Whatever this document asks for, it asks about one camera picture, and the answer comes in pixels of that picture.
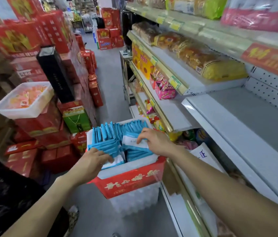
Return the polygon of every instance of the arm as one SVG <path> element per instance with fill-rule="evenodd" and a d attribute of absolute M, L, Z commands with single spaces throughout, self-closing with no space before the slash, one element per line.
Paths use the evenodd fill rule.
<path fill-rule="evenodd" d="M 66 174 L 58 177 L 49 190 L 23 214 L 2 237 L 45 237 L 62 205 L 79 185 L 94 179 L 111 156 L 92 148 Z"/>
<path fill-rule="evenodd" d="M 278 204 L 172 143 L 160 131 L 145 128 L 138 142 L 171 158 L 188 176 L 215 214 L 237 237 L 278 237 Z"/>

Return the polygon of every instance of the aisle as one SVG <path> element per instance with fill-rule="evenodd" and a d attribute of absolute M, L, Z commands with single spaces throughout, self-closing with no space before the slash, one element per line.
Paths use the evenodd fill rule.
<path fill-rule="evenodd" d="M 131 119 L 129 105 L 123 92 L 119 56 L 119 51 L 122 48 L 98 50 L 93 35 L 90 33 L 83 35 L 83 41 L 87 43 L 86 49 L 94 51 L 97 61 L 96 74 L 104 103 L 104 106 L 96 110 L 97 123 L 120 122 Z"/>

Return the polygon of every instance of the yellow price label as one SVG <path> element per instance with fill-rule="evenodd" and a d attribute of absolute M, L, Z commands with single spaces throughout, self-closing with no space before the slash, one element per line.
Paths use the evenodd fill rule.
<path fill-rule="evenodd" d="M 158 15 L 158 17 L 157 17 L 157 23 L 163 24 L 164 21 L 165 21 L 165 18 L 166 18 L 166 16 Z"/>
<path fill-rule="evenodd" d="M 169 79 L 169 83 L 175 88 L 179 88 L 181 86 L 181 82 L 173 75 Z"/>
<path fill-rule="evenodd" d="M 173 20 L 172 23 L 170 24 L 170 28 L 178 31 L 183 24 L 184 24 L 184 22 L 182 22 L 182 21 Z"/>
<path fill-rule="evenodd" d="M 154 100 L 152 98 L 150 98 L 150 103 L 151 103 L 152 107 L 155 106 L 155 102 L 154 102 Z"/>
<path fill-rule="evenodd" d="M 158 59 L 154 56 L 150 59 L 151 63 L 155 66 L 158 63 Z"/>

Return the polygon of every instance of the pegboard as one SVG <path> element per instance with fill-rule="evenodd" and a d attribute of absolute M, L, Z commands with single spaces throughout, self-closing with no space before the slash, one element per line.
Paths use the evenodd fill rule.
<path fill-rule="evenodd" d="M 252 67 L 245 88 L 278 108 L 278 75 Z"/>

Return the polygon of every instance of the forearm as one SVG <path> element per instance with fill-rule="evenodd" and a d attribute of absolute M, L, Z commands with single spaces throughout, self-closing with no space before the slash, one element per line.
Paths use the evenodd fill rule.
<path fill-rule="evenodd" d="M 175 148 L 169 157 L 237 237 L 278 237 L 276 203 L 237 183 L 186 150 Z"/>
<path fill-rule="evenodd" d="M 49 190 L 2 237 L 47 236 L 73 188 L 64 176 L 58 177 Z"/>

